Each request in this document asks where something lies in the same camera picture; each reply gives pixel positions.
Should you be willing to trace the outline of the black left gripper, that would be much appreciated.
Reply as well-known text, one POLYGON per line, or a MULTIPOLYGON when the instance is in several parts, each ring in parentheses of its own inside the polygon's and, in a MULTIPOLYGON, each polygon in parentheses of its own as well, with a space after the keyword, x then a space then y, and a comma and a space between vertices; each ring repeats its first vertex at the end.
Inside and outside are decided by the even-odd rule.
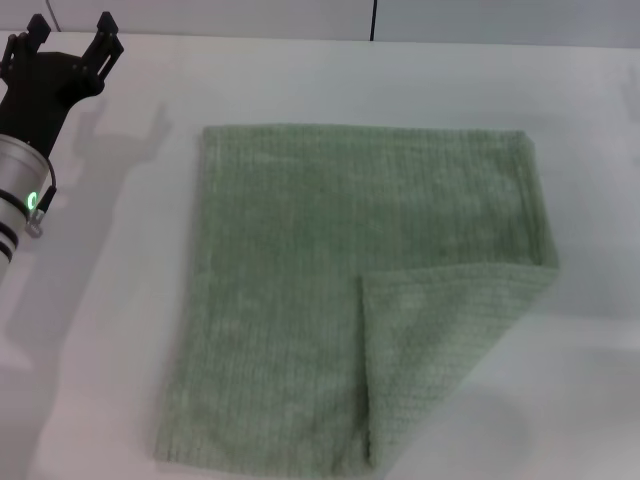
POLYGON ((96 35, 82 55, 38 53, 51 28, 34 14, 25 31, 11 34, 1 57, 1 133, 51 154, 71 108, 100 94, 106 78, 124 52, 119 27, 109 11, 97 23, 96 35))

